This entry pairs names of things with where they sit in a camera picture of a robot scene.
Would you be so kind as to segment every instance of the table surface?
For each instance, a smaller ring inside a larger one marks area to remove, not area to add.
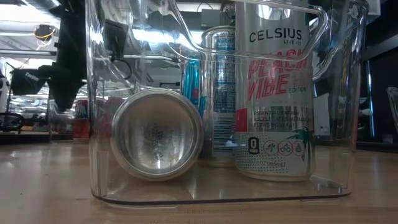
[[[115,208],[90,193],[88,148],[0,146],[0,223],[398,223],[398,154],[358,151],[353,193],[316,201]]]

